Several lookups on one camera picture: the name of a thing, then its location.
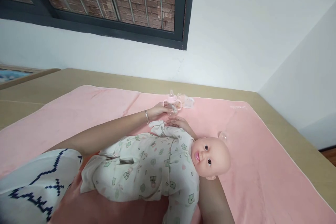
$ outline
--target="human hand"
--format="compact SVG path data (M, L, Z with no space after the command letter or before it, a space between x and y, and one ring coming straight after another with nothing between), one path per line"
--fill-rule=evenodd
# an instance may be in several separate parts
M156 104L153 108L147 110L150 121L155 121L163 113L171 113L172 110L162 105L162 102Z
M166 121L166 126L173 126L176 128L184 129L194 140L197 140L197 136L192 128L189 126L189 123L183 118L177 115L170 116L169 120Z

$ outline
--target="pink blanket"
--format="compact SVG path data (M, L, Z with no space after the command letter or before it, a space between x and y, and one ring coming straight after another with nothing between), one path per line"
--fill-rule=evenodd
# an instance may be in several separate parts
M82 86L0 131L0 176L94 125L154 106L165 96ZM232 166L220 180L240 223L336 223L336 214L245 102L195 98L182 109L199 137L224 131ZM149 132L143 127L132 134ZM79 194L81 176L67 191L52 223L161 223L159 202L109 202L95 191ZM193 223L201 219L196 210Z

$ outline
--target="white onesie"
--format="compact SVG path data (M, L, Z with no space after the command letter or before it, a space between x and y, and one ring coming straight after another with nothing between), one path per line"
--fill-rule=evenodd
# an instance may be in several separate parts
M151 132L124 137L93 156L82 171L81 193L96 189L111 201L158 201L168 196L163 223L190 223L199 176L191 160L193 138L181 128L149 124Z

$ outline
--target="doll face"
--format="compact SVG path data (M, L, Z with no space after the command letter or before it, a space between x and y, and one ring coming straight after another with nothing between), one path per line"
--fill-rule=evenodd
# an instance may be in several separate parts
M226 144L219 138L200 138L191 147L191 160L199 176L214 179L228 171L231 163Z

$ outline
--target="window frame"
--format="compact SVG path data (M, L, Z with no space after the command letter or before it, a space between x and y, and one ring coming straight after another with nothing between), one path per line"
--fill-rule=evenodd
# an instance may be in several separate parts
M0 18L186 50L193 0L175 0L174 32L55 9L49 0L0 0Z

